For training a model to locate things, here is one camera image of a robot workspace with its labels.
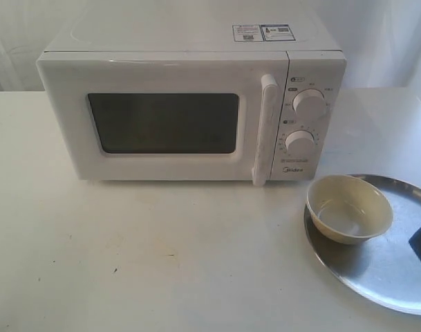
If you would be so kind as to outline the cream ceramic bowl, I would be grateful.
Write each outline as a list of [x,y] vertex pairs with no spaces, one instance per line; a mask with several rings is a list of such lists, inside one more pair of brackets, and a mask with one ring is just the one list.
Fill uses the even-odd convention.
[[330,175],[311,182],[306,207],[321,234],[345,245],[384,234],[394,219],[393,208],[381,190],[354,176]]

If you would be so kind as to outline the white microwave oven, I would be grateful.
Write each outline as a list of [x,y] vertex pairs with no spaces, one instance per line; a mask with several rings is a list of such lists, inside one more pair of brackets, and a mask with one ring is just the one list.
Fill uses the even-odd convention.
[[295,2],[94,3],[37,60],[77,175],[304,181],[346,58]]

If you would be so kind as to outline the round steel tray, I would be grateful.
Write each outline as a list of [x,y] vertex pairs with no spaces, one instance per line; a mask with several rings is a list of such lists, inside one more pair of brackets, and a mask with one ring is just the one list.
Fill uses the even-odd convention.
[[344,245],[322,235],[306,210],[308,242],[318,260],[357,294],[391,310],[421,316],[421,261],[409,244],[421,227],[421,188],[385,176],[358,177],[389,200],[394,212],[391,228],[363,244]]

